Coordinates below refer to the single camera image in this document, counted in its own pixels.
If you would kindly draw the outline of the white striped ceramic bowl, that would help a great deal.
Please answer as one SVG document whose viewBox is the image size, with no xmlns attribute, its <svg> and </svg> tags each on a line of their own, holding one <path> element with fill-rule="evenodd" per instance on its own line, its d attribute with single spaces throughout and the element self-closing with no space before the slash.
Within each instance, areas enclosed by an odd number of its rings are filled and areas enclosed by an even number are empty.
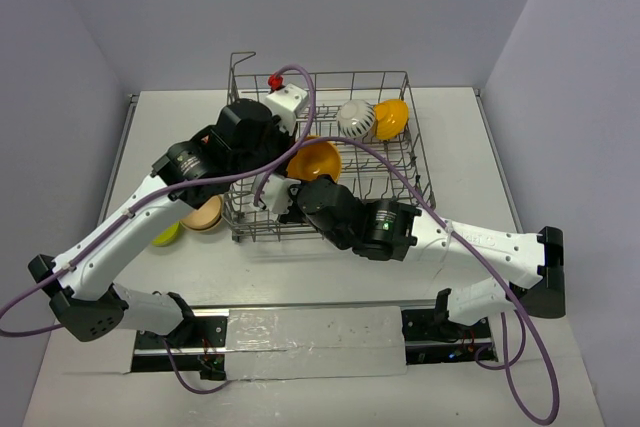
<svg viewBox="0 0 640 427">
<path fill-rule="evenodd" d="M 349 100 L 338 109 L 336 121 L 341 136 L 363 138 L 375 124 L 374 107 L 364 100 Z"/>
</svg>

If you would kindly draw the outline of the large orange plastic bowl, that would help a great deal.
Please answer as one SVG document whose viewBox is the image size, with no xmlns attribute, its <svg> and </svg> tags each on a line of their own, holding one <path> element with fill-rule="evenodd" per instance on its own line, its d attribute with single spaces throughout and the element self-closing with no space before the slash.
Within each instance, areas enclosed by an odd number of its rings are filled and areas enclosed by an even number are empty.
<svg viewBox="0 0 640 427">
<path fill-rule="evenodd" d="M 409 107 L 401 99 L 389 99 L 374 106 L 375 137 L 390 140 L 401 134 L 409 120 Z"/>
</svg>

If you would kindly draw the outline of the small orange plastic bowl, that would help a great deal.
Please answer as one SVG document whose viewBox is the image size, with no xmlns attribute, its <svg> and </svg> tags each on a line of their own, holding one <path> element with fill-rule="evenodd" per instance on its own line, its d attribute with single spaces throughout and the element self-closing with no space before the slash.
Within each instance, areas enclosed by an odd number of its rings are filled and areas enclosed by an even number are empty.
<svg viewBox="0 0 640 427">
<path fill-rule="evenodd" d="M 312 181 L 328 175 L 334 182 L 342 172 L 342 157 L 336 145 L 321 141 L 301 147 L 291 158 L 286 168 L 286 176 L 304 181 Z"/>
</svg>

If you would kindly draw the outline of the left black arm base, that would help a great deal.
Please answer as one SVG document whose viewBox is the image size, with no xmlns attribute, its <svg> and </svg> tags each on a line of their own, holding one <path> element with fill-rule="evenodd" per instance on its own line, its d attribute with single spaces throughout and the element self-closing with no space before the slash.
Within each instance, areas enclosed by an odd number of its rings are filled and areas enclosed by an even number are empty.
<svg viewBox="0 0 640 427">
<path fill-rule="evenodd" d="M 195 326 L 186 337 L 169 340 L 174 363 L 183 373 L 197 373 L 200 380 L 225 381 L 228 309 L 194 310 Z M 171 372 L 171 361 L 160 336 L 139 331 L 130 364 L 132 373 Z"/>
</svg>

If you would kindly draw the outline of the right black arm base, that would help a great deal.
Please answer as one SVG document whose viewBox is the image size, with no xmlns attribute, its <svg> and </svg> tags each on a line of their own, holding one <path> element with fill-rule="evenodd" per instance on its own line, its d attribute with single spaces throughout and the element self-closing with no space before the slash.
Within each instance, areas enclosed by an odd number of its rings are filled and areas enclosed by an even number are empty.
<svg viewBox="0 0 640 427">
<path fill-rule="evenodd" d="M 497 360 L 487 318 L 472 326 L 435 323 L 435 305 L 400 307 L 408 366 Z"/>
</svg>

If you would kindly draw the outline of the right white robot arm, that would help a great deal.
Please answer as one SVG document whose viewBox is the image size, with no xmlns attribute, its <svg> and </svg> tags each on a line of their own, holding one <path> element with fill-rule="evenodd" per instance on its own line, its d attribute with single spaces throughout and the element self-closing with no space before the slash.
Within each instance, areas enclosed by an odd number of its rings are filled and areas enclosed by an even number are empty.
<svg viewBox="0 0 640 427">
<path fill-rule="evenodd" d="M 511 233 L 438 222 L 409 203 L 361 200 L 327 175 L 281 179 L 263 201 L 280 222 L 305 223 L 335 248 L 368 260 L 461 266 L 484 258 L 494 269 L 487 279 L 437 294 L 432 322 L 446 338 L 484 317 L 518 308 L 543 319 L 566 314 L 564 234 L 558 228 Z"/>
</svg>

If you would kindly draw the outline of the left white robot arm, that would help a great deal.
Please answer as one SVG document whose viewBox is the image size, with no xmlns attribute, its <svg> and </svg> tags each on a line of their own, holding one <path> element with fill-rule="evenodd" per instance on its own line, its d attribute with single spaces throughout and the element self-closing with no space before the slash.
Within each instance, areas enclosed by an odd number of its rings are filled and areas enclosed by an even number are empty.
<svg viewBox="0 0 640 427">
<path fill-rule="evenodd" d="M 302 94 L 232 102 L 215 124 L 171 145 L 120 209 L 75 247 L 35 257 L 29 270 L 59 326 L 81 342 L 120 328 L 149 331 L 176 346 L 188 343 L 196 323 L 181 296 L 127 289 L 115 279 L 170 225 L 234 182 L 276 166 L 290 151 L 307 104 Z"/>
</svg>

